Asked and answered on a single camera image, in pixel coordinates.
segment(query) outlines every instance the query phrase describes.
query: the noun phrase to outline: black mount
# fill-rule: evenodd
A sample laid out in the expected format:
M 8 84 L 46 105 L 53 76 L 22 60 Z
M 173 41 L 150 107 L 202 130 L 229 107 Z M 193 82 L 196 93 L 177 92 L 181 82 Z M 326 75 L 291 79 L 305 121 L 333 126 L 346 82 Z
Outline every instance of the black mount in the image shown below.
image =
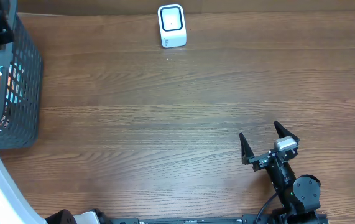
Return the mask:
M 312 175 L 295 177 L 295 173 L 290 168 L 288 161 L 298 154 L 300 139 L 286 130 L 278 121 L 274 121 L 274 126 L 280 139 L 274 142 L 273 149 L 261 156 L 255 156 L 243 133 L 239 134 L 242 163 L 246 165 L 252 164 L 255 172 L 266 169 L 283 206 L 283 208 L 273 210 L 266 222 L 258 220 L 257 223 L 318 224 L 320 223 L 320 218 L 316 213 L 316 209 L 321 207 L 321 183 Z

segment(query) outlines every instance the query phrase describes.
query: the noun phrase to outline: wooden table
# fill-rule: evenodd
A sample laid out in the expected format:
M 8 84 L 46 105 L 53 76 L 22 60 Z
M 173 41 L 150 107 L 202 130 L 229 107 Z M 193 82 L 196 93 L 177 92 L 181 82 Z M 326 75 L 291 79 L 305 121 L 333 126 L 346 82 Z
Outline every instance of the wooden table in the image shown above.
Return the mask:
M 320 212 L 355 223 L 355 12 L 190 14 L 177 49 L 156 15 L 23 21 L 45 61 L 39 140 L 0 154 L 42 216 L 257 213 L 274 190 L 238 134 L 262 154 L 278 120 Z

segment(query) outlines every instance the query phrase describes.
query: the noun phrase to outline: black base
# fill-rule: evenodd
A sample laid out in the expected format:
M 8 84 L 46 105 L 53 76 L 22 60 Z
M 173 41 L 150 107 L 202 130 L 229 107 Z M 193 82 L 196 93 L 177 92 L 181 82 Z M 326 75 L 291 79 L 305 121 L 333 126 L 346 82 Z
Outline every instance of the black base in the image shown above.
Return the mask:
M 226 218 L 166 218 L 154 220 L 139 220 L 137 218 L 112 218 L 111 224 L 253 224 L 257 215 Z M 260 216 L 258 224 L 266 224 L 270 215 Z M 319 215 L 320 224 L 328 224 L 326 215 Z

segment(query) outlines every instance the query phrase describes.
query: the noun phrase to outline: black cable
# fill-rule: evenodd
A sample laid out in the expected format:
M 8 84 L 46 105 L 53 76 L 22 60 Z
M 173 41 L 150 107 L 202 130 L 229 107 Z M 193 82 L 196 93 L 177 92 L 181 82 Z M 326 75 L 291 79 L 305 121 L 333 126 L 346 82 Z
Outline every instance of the black cable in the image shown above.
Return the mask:
M 279 191 L 277 191 L 273 196 L 271 196 L 271 198 L 270 198 L 268 201 L 266 201 L 266 203 L 263 205 L 263 207 L 260 209 L 259 213 L 257 214 L 256 219 L 254 220 L 254 223 L 253 223 L 253 224 L 257 224 L 257 222 L 259 221 L 260 216 L 262 215 L 264 209 L 268 206 L 268 204 L 269 204 L 271 201 L 273 201 L 273 199 L 274 199 L 276 196 L 278 196 L 280 193 L 282 193 L 282 192 L 284 191 L 285 179 L 284 179 L 284 176 L 282 175 L 281 167 L 279 166 L 279 161 L 278 161 L 277 158 L 275 159 L 275 162 L 277 163 L 278 168 L 279 168 L 279 171 L 280 171 L 279 174 L 280 174 L 280 177 L 281 177 L 281 179 L 282 179 L 282 182 L 281 182 L 282 187 L 281 187 L 281 189 L 280 189 Z
M 259 220 L 260 216 L 262 215 L 264 209 L 269 205 L 269 203 L 270 203 L 271 201 L 273 201 L 273 199 L 274 199 L 276 196 L 278 196 L 278 194 L 279 194 L 279 192 L 276 192 L 273 196 L 271 196 L 271 198 L 270 198 L 268 201 L 266 201 L 266 203 L 263 205 L 263 207 L 260 209 L 259 213 L 257 214 L 256 219 L 254 220 L 254 223 L 253 223 L 253 224 L 257 224 L 257 221 Z

